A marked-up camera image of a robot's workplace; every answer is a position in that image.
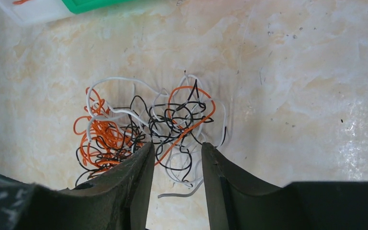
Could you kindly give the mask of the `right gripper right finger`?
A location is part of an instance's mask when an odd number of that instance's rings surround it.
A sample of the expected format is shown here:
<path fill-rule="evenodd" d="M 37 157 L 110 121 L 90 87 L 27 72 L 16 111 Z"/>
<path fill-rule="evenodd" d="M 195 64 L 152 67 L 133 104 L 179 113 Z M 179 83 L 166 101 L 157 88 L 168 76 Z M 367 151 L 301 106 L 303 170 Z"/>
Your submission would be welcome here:
<path fill-rule="evenodd" d="M 212 230 L 368 230 L 368 181 L 303 181 L 279 187 L 202 145 Z"/>

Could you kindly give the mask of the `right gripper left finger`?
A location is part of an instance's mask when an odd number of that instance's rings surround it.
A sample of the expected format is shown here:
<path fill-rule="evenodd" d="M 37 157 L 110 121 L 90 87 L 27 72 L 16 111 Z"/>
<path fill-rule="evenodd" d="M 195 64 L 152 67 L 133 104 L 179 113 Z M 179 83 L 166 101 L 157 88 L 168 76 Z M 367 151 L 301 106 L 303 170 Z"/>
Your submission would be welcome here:
<path fill-rule="evenodd" d="M 0 174 L 0 230 L 143 230 L 154 158 L 148 142 L 73 189 L 52 190 Z"/>

